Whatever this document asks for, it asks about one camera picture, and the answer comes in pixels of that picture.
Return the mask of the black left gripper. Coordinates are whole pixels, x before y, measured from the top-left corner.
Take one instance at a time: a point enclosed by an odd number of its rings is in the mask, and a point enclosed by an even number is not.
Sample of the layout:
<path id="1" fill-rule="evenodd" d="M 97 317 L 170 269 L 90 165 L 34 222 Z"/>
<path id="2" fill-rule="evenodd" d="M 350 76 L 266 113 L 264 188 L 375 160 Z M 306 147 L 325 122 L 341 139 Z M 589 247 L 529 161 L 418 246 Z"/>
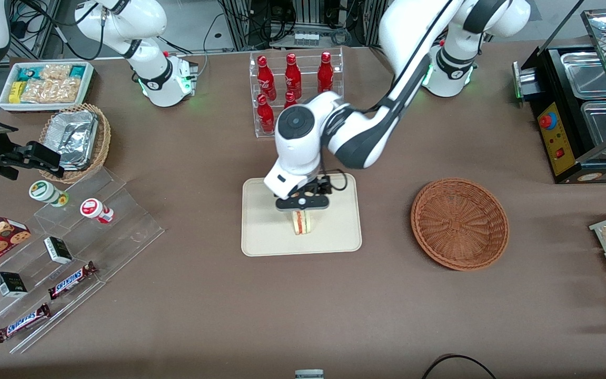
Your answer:
<path id="1" fill-rule="evenodd" d="M 313 179 L 303 187 L 303 192 L 306 196 L 326 196 L 333 192 L 333 186 L 330 183 L 329 176 L 320 176 Z M 315 219 L 318 216 L 319 210 L 310 210 L 310 219 Z M 296 211 L 290 211 L 290 218 L 296 219 Z"/>

